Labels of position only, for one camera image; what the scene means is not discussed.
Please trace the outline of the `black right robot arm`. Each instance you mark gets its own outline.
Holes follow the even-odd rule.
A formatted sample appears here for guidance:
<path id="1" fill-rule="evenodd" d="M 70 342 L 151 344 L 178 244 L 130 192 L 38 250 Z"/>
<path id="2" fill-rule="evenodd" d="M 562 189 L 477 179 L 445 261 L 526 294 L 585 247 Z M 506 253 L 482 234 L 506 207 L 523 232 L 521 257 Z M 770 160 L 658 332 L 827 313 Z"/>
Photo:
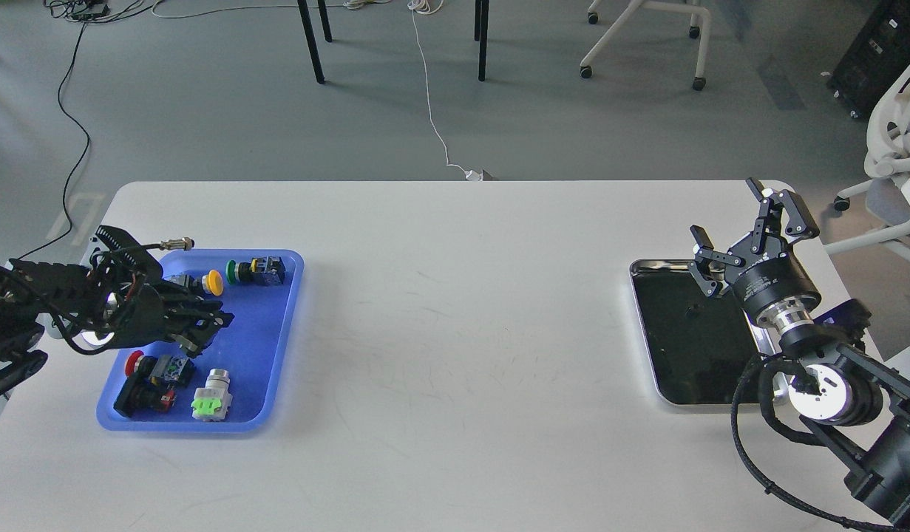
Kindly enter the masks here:
<path id="1" fill-rule="evenodd" d="M 732 439 L 742 464 L 766 494 L 787 505 L 860 531 L 910 531 L 910 381 L 864 351 L 870 312 L 850 299 L 818 318 L 821 294 L 793 246 L 816 238 L 818 225 L 793 191 L 747 181 L 759 203 L 753 229 L 719 252 L 694 225 L 689 273 L 709 299 L 732 293 L 748 321 L 778 333 L 780 350 L 755 355 L 738 379 L 731 403 Z M 807 504 L 763 474 L 738 432 L 743 387 L 758 384 L 766 424 L 783 438 L 829 449 L 848 471 L 854 499 L 887 525 L 854 521 Z"/>

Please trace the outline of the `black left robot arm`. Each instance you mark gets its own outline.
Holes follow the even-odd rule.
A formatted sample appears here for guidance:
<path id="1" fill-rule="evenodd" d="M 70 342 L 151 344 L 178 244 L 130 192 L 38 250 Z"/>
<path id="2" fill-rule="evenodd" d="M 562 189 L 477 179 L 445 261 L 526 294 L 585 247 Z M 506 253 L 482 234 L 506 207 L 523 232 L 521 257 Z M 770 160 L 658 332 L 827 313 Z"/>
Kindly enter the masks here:
<path id="1" fill-rule="evenodd" d="M 101 246 L 89 262 L 62 264 L 11 259 L 0 265 L 0 397 L 31 378 L 48 360 L 36 347 L 52 319 L 73 350 L 94 355 L 113 348 L 174 341 L 197 357 L 233 314 L 218 299 L 218 273 L 201 282 L 171 282 L 151 249 L 189 251 L 190 238 L 141 245 L 126 230 L 101 225 Z"/>

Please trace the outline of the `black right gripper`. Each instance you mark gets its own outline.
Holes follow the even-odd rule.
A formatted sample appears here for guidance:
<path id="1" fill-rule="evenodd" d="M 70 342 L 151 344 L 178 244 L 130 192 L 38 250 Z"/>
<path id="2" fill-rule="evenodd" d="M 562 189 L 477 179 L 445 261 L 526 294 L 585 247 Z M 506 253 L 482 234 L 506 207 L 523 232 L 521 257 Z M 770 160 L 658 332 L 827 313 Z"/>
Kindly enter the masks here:
<path id="1" fill-rule="evenodd" d="M 709 299 L 722 293 L 734 296 L 751 324 L 759 323 L 767 307 L 787 299 L 802 302 L 806 310 L 816 309 L 822 296 L 793 253 L 795 243 L 820 235 L 812 212 L 793 191 L 774 191 L 755 178 L 746 183 L 760 203 L 748 245 L 719 253 L 705 229 L 691 225 L 695 247 L 688 272 Z M 715 264 L 724 267 L 724 277 L 715 277 Z"/>

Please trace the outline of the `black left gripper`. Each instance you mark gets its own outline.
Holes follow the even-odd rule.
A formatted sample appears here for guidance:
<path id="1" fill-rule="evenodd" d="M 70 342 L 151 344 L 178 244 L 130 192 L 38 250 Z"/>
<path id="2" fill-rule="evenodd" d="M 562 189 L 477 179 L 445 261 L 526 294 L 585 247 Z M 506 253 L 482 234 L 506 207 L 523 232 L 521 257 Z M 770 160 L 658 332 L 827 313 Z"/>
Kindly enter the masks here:
<path id="1" fill-rule="evenodd" d="M 191 359 L 211 346 L 214 336 L 228 327 L 234 313 L 223 310 L 217 299 L 186 297 L 174 284 L 144 285 L 132 299 L 109 292 L 99 314 L 106 329 L 94 331 L 94 347 L 143 347 L 154 341 L 174 341 Z"/>

